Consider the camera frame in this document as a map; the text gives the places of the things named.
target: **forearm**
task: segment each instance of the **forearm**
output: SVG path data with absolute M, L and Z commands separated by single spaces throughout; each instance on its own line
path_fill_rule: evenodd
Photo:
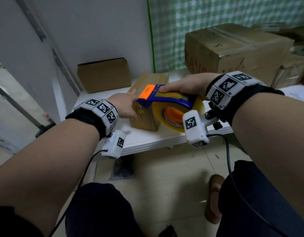
M 258 168 L 304 218 L 304 102 L 258 93 L 238 109 L 232 128 Z
M 98 142 L 96 128 L 78 120 L 53 127 L 0 167 L 0 206 L 48 235 Z

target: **brown shoe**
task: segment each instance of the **brown shoe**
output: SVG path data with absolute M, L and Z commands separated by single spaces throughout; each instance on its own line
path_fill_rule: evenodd
M 207 204 L 206 204 L 206 209 L 205 209 L 205 217 L 212 224 L 218 224 L 221 219 L 221 217 L 216 216 L 210 208 L 210 195 L 212 194 L 212 192 L 220 191 L 220 188 L 213 188 L 212 185 L 213 185 L 213 183 L 222 185 L 223 182 L 224 182 L 224 178 L 218 174 L 212 175 L 209 180 L 209 194 L 208 194 Z

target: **hand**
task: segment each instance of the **hand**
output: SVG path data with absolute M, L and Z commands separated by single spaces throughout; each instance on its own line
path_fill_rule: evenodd
M 170 82 L 165 86 L 160 87 L 160 92 L 168 91 L 180 91 L 186 94 L 197 94 L 205 100 L 206 89 L 210 82 L 213 81 L 217 76 L 221 74 L 218 73 L 199 73 L 188 75 L 181 80 Z
M 120 118 L 138 119 L 137 114 L 132 109 L 132 104 L 136 100 L 136 90 L 131 93 L 117 93 L 106 99 L 113 104 L 118 111 Z

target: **black cable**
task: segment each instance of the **black cable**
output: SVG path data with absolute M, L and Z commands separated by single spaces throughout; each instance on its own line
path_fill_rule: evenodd
M 211 134 L 211 135 L 207 135 L 207 137 L 212 137 L 212 136 L 222 136 L 225 141 L 226 141 L 226 149 L 227 149 L 227 164 L 228 164 L 228 170 L 229 170 L 229 175 L 230 175 L 230 179 L 231 182 L 233 184 L 233 187 L 235 188 L 235 190 L 237 191 L 238 195 L 240 196 L 240 198 L 243 200 L 243 202 L 262 220 L 264 221 L 264 223 L 266 223 L 269 227 L 271 227 L 274 231 L 276 231 L 278 234 L 280 234 L 281 236 L 284 237 L 288 237 L 287 235 L 285 235 L 283 232 L 281 232 L 279 229 L 277 229 L 276 227 L 272 226 L 266 219 L 264 219 L 259 213 L 257 213 L 250 205 L 249 203 L 243 198 L 243 196 L 241 195 L 240 191 L 238 190 L 238 188 L 235 185 L 233 176 L 232 176 L 232 171 L 231 171 L 231 164 L 230 164 L 230 155 L 229 155 L 229 142 L 228 139 L 226 138 L 225 135 L 222 134 Z
M 86 166 L 86 168 L 85 168 L 85 171 L 84 171 L 84 173 L 83 173 L 83 175 L 82 175 L 82 178 L 81 178 L 81 180 L 80 180 L 80 182 L 79 182 L 79 184 L 78 184 L 78 186 L 77 186 L 77 188 L 76 188 L 75 194 L 76 194 L 76 192 L 79 190 L 79 188 L 81 187 L 81 185 L 82 185 L 82 183 L 83 183 L 84 177 L 85 177 L 85 175 L 86 175 L 86 172 L 87 172 L 87 169 L 88 169 L 90 163 L 92 162 L 92 160 L 94 159 L 94 157 L 95 157 L 99 152 L 102 152 L 102 151 L 103 151 L 103 152 L 107 152 L 108 150 L 100 150 L 100 151 L 97 151 L 97 152 L 91 157 L 91 159 L 89 160 L 89 162 L 88 162 L 88 164 L 87 164 L 87 166 Z M 65 210 L 64 214 L 61 216 L 59 222 L 55 225 L 55 227 L 53 228 L 53 230 L 52 230 L 51 233 L 49 234 L 49 237 L 51 237 L 51 236 L 54 234 L 54 232 L 57 230 L 57 228 L 59 227 L 59 225 L 60 225 L 61 222 L 63 221 L 64 217 L 66 216 L 66 214 L 67 214 L 67 212 L 68 212 L 68 209 L 69 209 L 70 206 L 71 206 L 71 203 L 72 203 L 73 200 L 74 200 L 75 194 L 73 195 L 72 200 L 71 200 L 69 206 L 66 208 L 66 210 Z

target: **green checkered curtain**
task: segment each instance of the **green checkered curtain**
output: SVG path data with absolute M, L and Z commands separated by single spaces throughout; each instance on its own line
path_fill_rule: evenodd
M 233 22 L 304 25 L 304 0 L 148 0 L 155 72 L 184 68 L 185 34 Z

